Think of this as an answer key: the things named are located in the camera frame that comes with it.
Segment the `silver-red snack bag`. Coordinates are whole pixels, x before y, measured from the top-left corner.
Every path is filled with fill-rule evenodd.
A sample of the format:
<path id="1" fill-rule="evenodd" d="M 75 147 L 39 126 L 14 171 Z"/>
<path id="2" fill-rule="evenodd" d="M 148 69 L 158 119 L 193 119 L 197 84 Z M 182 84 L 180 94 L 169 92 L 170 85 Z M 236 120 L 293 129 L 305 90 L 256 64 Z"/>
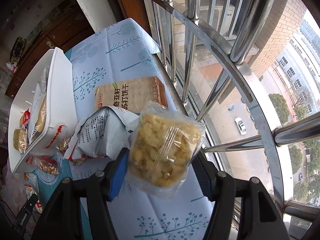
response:
<path id="1" fill-rule="evenodd" d="M 138 125 L 138 115 L 123 108 L 105 106 L 82 118 L 70 139 L 64 158 L 80 163 L 88 158 L 116 160 Z"/>

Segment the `clear pack puffed rice cake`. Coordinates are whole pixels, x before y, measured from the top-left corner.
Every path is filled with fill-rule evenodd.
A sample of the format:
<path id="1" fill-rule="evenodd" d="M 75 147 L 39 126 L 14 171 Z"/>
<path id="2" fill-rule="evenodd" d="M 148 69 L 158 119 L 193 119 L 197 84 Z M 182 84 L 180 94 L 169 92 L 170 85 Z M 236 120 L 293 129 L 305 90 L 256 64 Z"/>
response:
<path id="1" fill-rule="evenodd" d="M 46 122 L 46 95 L 49 67 L 46 66 L 37 81 L 33 104 L 31 108 L 30 121 L 28 125 L 28 140 L 32 144 L 42 133 Z"/>

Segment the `clear pack yellow crisp cake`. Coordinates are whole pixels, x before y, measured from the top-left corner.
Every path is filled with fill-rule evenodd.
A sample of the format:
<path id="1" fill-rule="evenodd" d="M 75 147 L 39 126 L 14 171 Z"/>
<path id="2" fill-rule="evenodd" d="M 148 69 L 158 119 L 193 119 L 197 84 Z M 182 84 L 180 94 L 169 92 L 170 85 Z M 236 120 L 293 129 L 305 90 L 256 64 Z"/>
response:
<path id="1" fill-rule="evenodd" d="M 162 200 L 174 198 L 204 142 L 205 131 L 203 123 L 148 102 L 139 115 L 126 181 Z"/>

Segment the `clear pack walnut cookie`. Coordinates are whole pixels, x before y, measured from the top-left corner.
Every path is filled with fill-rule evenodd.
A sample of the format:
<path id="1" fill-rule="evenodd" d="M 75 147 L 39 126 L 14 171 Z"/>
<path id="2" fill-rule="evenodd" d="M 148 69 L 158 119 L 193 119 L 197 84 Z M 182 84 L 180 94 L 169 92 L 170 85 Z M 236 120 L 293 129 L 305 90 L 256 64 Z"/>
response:
<path id="1" fill-rule="evenodd" d="M 29 156 L 26 163 L 36 166 L 41 171 L 58 175 L 60 173 L 59 165 L 56 160 L 47 158 L 46 156 Z"/>
<path id="2" fill-rule="evenodd" d="M 64 154 L 67 151 L 71 136 L 68 134 L 68 128 L 64 124 L 60 124 L 54 132 L 54 136 L 50 139 L 45 149 L 56 149 L 59 153 Z"/>

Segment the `white plastic storage bin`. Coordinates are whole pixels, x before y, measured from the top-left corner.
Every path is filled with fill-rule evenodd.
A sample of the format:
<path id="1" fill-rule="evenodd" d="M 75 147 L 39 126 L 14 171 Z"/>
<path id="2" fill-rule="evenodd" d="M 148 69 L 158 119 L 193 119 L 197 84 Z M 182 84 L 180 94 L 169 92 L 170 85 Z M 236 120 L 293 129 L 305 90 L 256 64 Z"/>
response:
<path id="1" fill-rule="evenodd" d="M 29 144 L 25 152 L 14 147 L 17 137 L 14 132 L 20 127 L 20 119 L 25 111 L 30 111 L 33 104 L 36 84 L 43 69 L 49 67 L 46 95 L 46 122 L 42 133 Z M 78 123 L 72 80 L 72 64 L 60 48 L 49 49 L 28 74 L 11 104 L 9 114 L 8 151 L 12 173 L 32 172 L 37 167 L 26 163 L 29 156 L 46 156 L 57 154 L 56 149 L 45 149 L 54 136 L 55 129 L 64 124 L 72 136 Z"/>

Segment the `brown soda cracker packet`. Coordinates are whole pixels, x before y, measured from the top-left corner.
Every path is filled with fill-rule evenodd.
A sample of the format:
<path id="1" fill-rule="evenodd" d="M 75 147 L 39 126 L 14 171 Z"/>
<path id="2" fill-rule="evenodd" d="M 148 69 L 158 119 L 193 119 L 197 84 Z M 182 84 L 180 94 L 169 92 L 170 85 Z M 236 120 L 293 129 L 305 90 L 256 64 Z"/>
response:
<path id="1" fill-rule="evenodd" d="M 164 84 L 156 76 L 99 85 L 94 109 L 114 106 L 139 114 L 149 101 L 168 107 Z"/>

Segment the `small white bottle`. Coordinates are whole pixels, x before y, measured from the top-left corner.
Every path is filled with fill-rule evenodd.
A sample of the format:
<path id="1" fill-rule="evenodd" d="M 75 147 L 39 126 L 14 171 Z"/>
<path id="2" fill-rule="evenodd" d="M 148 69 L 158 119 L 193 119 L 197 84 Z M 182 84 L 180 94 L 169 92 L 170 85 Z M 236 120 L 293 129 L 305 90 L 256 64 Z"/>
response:
<path id="1" fill-rule="evenodd" d="M 16 62 L 7 62 L 6 66 L 13 73 L 15 73 L 17 70 L 17 63 Z"/>

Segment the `dark ornamental case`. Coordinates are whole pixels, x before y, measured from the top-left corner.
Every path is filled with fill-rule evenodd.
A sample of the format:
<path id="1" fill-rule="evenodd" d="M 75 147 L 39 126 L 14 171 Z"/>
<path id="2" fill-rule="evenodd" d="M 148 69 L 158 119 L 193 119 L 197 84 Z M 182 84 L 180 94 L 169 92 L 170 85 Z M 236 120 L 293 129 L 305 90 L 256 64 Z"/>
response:
<path id="1" fill-rule="evenodd" d="M 20 61 L 22 53 L 24 51 L 26 41 L 27 40 L 22 37 L 16 38 L 15 43 L 12 47 L 11 52 L 10 52 L 10 62 L 11 63 L 18 63 Z"/>

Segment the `white vertical pipe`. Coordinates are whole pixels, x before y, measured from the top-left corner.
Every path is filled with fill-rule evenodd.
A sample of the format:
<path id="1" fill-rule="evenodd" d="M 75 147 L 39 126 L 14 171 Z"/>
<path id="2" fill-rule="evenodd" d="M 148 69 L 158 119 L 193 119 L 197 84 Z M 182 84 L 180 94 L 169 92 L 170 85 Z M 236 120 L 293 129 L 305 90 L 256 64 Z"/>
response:
<path id="1" fill-rule="evenodd" d="M 76 1 L 95 33 L 117 22 L 108 0 Z"/>

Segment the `steel window guard rail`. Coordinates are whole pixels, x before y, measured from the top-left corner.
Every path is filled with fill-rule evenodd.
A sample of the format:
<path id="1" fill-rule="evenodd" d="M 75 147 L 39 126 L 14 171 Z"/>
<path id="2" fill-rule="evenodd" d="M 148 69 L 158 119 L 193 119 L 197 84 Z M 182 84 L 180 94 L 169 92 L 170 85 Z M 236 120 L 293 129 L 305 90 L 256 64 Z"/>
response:
<path id="1" fill-rule="evenodd" d="M 312 139 L 319 136 L 319 114 L 314 114 L 304 120 L 289 126 L 272 128 L 272 119 L 264 113 L 262 105 L 264 99 L 257 96 L 253 85 L 255 75 L 245 63 L 245 55 L 250 46 L 261 31 L 274 0 L 251 0 L 244 24 L 240 30 L 236 42 L 230 45 L 217 31 L 207 23 L 197 19 L 200 0 L 187 0 L 187 6 L 183 7 L 171 0 L 151 0 L 162 7 L 171 16 L 180 20 L 189 30 L 191 37 L 199 38 L 208 50 L 217 57 L 223 70 L 212 89 L 201 113 L 197 116 L 201 120 L 212 108 L 215 98 L 222 89 L 232 82 L 242 95 L 249 110 L 257 122 L 259 134 L 253 137 L 229 142 L 223 145 L 208 147 L 200 152 L 226 152 L 256 150 L 263 148 L 271 162 L 271 175 L 274 187 L 274 196 L 270 196 L 280 213 L 289 214 L 311 222 L 304 239 L 319 239 L 319 215 L 312 213 L 312 207 L 284 199 L 284 162 L 279 157 L 282 146 L 304 139 Z"/>

